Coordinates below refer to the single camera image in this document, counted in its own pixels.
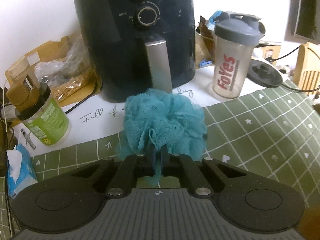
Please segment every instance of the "green label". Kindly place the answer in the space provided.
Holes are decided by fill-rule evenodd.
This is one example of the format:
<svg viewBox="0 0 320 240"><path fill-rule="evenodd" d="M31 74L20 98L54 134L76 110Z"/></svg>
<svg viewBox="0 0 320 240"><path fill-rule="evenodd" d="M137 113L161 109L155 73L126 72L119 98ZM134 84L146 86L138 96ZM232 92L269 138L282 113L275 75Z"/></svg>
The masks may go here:
<svg viewBox="0 0 320 240"><path fill-rule="evenodd" d="M58 142L66 133L69 119L52 98L43 114L25 126L45 145Z"/></svg>

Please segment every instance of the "timer dial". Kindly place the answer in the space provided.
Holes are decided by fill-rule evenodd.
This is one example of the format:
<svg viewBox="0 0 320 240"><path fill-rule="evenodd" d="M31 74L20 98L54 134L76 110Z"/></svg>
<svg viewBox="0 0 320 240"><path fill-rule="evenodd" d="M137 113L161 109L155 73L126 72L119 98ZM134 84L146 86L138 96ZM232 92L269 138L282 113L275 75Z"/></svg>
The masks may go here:
<svg viewBox="0 0 320 240"><path fill-rule="evenodd" d="M155 9L150 6L144 6L137 12L138 22L145 27L153 25L158 18L158 14Z"/></svg>

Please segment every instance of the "air fryer handle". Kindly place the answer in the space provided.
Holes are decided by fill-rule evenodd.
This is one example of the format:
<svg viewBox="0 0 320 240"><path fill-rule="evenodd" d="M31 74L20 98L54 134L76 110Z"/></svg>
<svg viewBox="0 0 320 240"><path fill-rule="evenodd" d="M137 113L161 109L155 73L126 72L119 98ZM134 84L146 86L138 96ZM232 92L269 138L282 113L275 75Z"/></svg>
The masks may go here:
<svg viewBox="0 0 320 240"><path fill-rule="evenodd" d="M172 93L167 44L164 38L153 34L143 38L153 88Z"/></svg>

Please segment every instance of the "air fryer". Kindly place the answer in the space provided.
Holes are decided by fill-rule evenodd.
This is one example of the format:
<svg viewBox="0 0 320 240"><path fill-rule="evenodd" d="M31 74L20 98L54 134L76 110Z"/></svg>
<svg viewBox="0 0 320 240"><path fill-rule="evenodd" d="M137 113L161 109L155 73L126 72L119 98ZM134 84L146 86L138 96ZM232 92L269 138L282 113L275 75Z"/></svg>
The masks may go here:
<svg viewBox="0 0 320 240"><path fill-rule="evenodd" d="M110 101L195 75L192 0L74 0L92 65Z"/></svg>

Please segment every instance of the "black cable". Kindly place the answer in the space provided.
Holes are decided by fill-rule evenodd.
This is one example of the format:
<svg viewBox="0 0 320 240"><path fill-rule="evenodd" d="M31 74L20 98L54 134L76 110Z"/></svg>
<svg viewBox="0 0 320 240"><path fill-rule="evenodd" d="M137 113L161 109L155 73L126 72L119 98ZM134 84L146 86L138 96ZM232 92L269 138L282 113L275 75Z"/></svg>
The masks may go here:
<svg viewBox="0 0 320 240"><path fill-rule="evenodd" d="M313 52L313 54L315 54L316 56L317 56L317 58L320 60L320 57L319 57L319 55L316 53L316 52L314 52L312 49L310 49L310 48L308 48L309 50L311 50L312 52ZM318 91L318 90L320 90L320 87L318 87L318 88L315 88L315 89L310 89L310 90L300 90L300 89L295 89L295 88L292 88L292 87L288 87L287 85L285 85L284 83L282 84L282 86L283 87L285 87L285 88L287 88L287 89L289 89L289 90L292 90L292 91L295 91L295 92L299 92L299 93L309 93L309 92L315 92L315 91Z"/></svg>
<svg viewBox="0 0 320 240"><path fill-rule="evenodd" d="M13 237L15 235L15 231L14 231L14 228L13 228L13 222L12 222L12 210L11 210L11 207L10 207L10 202L9 202L9 191L8 191L8 168L9 168L9 165L8 165L8 156L7 156L7 150L9 149L10 147L10 144L11 144L11 141L13 139L13 135L14 135L14 131L13 131L13 135L10 139L10 142L8 142L8 135L7 135L7 131L5 129L5 120L3 119L2 115L0 114L0 121L2 123L2 131L3 131L3 137L4 137L4 151L5 151L5 155L6 155L6 171L5 171L5 176L4 176L4 195L5 195L5 206L6 206L6 209L7 209L7 220L8 220L8 226L9 226L9 233L10 233L10 236Z"/></svg>
<svg viewBox="0 0 320 240"><path fill-rule="evenodd" d="M283 87L289 89L289 90L292 90L292 91L295 91L295 92L299 92L299 93L308 93L308 92L315 92L315 91L318 91L320 90L320 87L318 88L315 88L315 89L311 89L311 90L300 90L300 89L295 89L295 88L292 88L292 87L288 87L287 85L285 84L281 84Z"/></svg>
<svg viewBox="0 0 320 240"><path fill-rule="evenodd" d="M4 104L4 106L11 106L11 105L12 105L11 103L5 103Z"/></svg>
<svg viewBox="0 0 320 240"><path fill-rule="evenodd" d="M74 110L75 108L77 108L79 105L81 105L84 101L86 101L89 97L91 97L97 88L97 82L94 84L94 89L93 91L90 93L90 95L87 95L84 99L82 99L79 103L77 103L76 105L74 105L73 107L71 107L69 110L66 111L66 114L69 114L72 110Z"/></svg>
<svg viewBox="0 0 320 240"><path fill-rule="evenodd" d="M277 60L279 60L279 59L282 59L282 58L284 58L284 57L286 57L286 56L289 56L291 53L295 52L295 51L296 51L297 49L299 49L299 48L300 48L300 46L297 47L297 48L295 48L293 51L289 52L288 54L286 54L286 55L284 55L284 56L282 56L282 57L280 57L280 58L267 57L267 58L266 58L266 61L268 61L268 62L270 62L270 63L275 62L275 61L277 61Z"/></svg>

